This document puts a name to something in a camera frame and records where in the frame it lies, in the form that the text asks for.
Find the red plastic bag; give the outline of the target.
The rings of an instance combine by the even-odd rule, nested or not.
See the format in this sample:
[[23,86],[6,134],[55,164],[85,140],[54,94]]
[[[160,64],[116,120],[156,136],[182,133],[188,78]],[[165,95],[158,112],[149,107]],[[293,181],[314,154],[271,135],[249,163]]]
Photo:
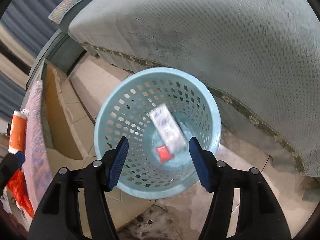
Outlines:
[[33,210],[31,201],[28,197],[27,188],[25,185],[24,173],[21,170],[17,170],[13,174],[13,176],[10,178],[9,182],[7,183],[7,188],[12,193],[17,204],[20,207],[22,207],[23,210],[26,211],[31,218],[33,218],[34,210]]

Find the light blue plastic basket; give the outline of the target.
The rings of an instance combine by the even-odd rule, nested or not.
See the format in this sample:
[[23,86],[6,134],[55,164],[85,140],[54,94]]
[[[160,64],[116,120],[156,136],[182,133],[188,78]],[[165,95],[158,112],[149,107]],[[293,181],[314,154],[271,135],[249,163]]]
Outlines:
[[94,129],[98,158],[116,148],[122,137],[129,152],[117,187],[132,196],[159,199],[182,193],[198,176],[187,148],[161,161],[157,148],[164,141],[150,112],[166,105],[186,140],[196,137],[201,147],[217,153],[221,118],[208,88],[194,76],[173,68],[143,70],[120,83],[103,103]]

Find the blue fabric sofa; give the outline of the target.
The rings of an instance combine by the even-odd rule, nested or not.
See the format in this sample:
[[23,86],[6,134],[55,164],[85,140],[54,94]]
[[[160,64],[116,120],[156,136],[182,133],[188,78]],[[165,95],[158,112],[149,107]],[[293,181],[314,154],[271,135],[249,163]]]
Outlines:
[[83,0],[55,25],[125,70],[197,77],[234,135],[280,171],[319,176],[319,18],[307,0]]

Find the pink patterned table cloth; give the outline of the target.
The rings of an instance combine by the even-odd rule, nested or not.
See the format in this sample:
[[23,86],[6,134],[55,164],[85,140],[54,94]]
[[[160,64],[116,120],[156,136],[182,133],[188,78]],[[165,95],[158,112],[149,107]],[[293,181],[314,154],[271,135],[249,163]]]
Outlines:
[[29,200],[37,209],[53,179],[47,158],[47,147],[42,126],[43,82],[33,84],[24,112],[27,113],[25,132],[25,162],[22,170],[25,176]]

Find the blue curtain right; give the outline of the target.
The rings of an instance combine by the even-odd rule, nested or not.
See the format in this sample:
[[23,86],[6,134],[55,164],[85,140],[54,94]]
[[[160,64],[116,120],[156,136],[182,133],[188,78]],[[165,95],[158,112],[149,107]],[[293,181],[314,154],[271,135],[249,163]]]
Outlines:
[[63,0],[13,0],[1,18],[1,119],[20,109],[35,58],[57,28],[48,16]]

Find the white long carton box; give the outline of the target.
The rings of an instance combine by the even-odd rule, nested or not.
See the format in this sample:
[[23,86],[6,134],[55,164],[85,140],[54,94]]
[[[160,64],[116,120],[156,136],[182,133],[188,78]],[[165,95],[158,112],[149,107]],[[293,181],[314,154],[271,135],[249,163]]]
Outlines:
[[149,115],[170,154],[176,154],[186,148],[186,138],[166,104],[157,106]]

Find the orange paper cup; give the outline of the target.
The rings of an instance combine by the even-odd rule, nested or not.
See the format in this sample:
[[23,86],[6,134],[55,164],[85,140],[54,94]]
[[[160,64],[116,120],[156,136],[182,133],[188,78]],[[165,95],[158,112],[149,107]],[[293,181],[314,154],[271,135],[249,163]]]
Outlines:
[[27,116],[19,111],[14,111],[9,134],[9,153],[24,152],[26,125]]

